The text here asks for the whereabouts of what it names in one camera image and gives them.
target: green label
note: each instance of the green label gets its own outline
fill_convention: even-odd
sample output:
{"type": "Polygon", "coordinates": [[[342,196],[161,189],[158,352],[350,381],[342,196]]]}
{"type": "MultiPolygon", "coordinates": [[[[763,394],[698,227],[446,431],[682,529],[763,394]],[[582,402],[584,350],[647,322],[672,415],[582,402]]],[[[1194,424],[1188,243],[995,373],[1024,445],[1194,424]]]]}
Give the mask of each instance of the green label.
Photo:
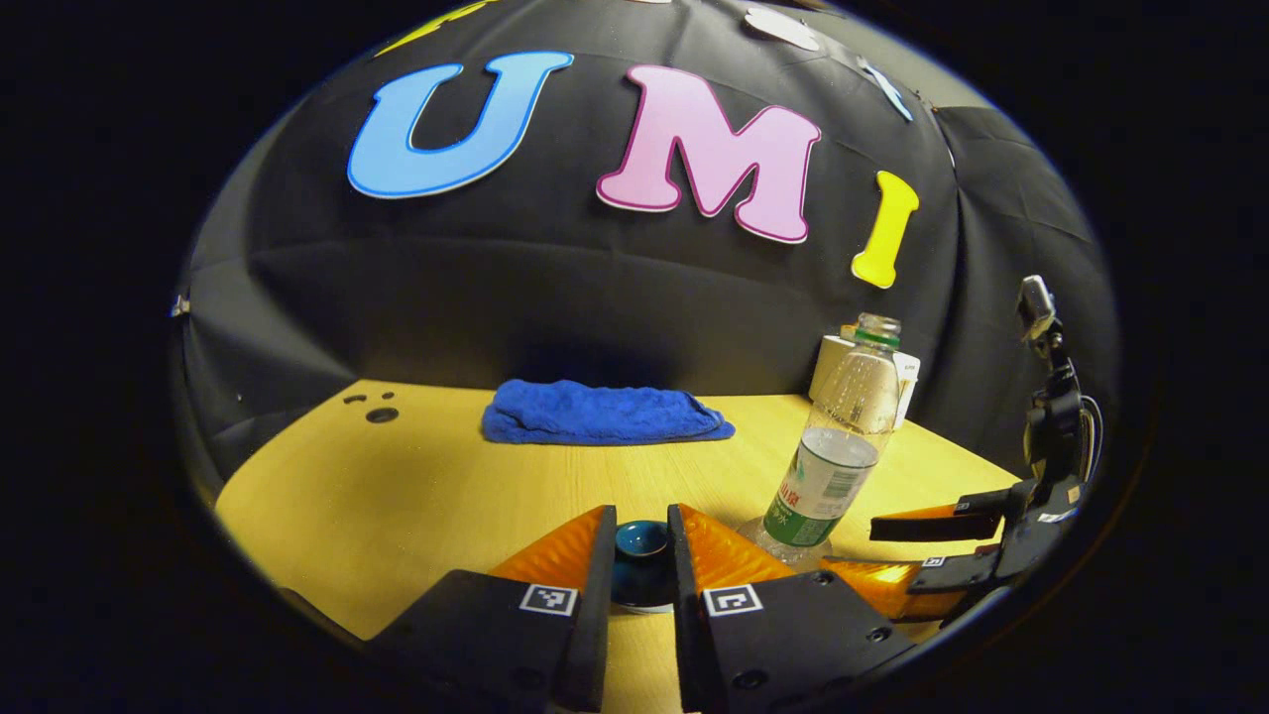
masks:
{"type": "Polygon", "coordinates": [[[788,545],[820,545],[832,533],[832,526],[838,525],[841,516],[836,519],[810,519],[794,512],[777,496],[772,500],[772,507],[763,517],[763,528],[775,540],[788,545]]]}

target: blue letter u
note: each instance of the blue letter u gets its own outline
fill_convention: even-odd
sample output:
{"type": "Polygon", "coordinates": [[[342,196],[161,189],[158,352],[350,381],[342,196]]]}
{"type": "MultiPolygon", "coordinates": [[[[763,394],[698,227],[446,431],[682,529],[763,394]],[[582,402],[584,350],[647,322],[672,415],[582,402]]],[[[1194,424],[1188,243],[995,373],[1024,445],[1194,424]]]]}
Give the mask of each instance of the blue letter u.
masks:
{"type": "Polygon", "coordinates": [[[383,85],[348,157],[348,180],[374,198],[430,195],[471,183],[505,161],[524,138],[533,105],[552,70],[567,67],[567,52],[518,52],[490,60],[485,68],[497,79],[476,128],[445,148],[410,145],[428,99],[462,65],[420,70],[383,85]]]}

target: plastic water bottle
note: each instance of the plastic water bottle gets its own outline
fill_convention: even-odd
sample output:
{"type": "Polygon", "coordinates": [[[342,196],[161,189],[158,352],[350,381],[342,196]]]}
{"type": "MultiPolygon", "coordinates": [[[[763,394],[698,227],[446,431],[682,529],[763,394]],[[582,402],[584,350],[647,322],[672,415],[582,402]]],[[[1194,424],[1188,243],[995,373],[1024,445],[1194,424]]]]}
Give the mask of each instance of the plastic water bottle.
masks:
{"type": "Polygon", "coordinates": [[[872,473],[898,411],[898,320],[864,312],[830,374],[766,515],[740,533],[797,572],[832,554],[829,534],[872,473]]]}

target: folded blue towel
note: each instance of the folded blue towel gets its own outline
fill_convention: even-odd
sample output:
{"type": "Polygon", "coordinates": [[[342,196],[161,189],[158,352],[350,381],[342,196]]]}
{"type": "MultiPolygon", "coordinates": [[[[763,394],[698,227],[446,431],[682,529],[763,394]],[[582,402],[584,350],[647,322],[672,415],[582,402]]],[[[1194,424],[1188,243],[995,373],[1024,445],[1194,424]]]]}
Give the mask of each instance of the folded blue towel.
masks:
{"type": "Polygon", "coordinates": [[[504,444],[636,445],[730,439],[736,427],[685,392],[504,383],[485,408],[485,439],[504,444]]]}

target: white box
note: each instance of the white box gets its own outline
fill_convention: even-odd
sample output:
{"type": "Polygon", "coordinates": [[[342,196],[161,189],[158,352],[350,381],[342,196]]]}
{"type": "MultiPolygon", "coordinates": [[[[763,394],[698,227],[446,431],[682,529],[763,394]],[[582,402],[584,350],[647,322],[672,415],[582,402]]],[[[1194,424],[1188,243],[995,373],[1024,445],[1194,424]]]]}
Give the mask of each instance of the white box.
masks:
{"type": "MultiPolygon", "coordinates": [[[[843,356],[846,351],[854,346],[855,342],[849,339],[843,339],[835,334],[826,334],[824,339],[820,340],[820,355],[815,361],[815,375],[811,378],[811,391],[807,397],[811,401],[816,401],[820,394],[820,389],[824,388],[824,382],[829,379],[829,374],[832,368],[841,363],[843,356]]],[[[904,354],[902,351],[895,351],[895,368],[898,370],[898,412],[895,416],[895,429],[897,430],[904,425],[904,417],[907,415],[907,406],[912,402],[912,392],[916,389],[916,379],[921,372],[921,361],[912,356],[911,354],[904,354]]]]}

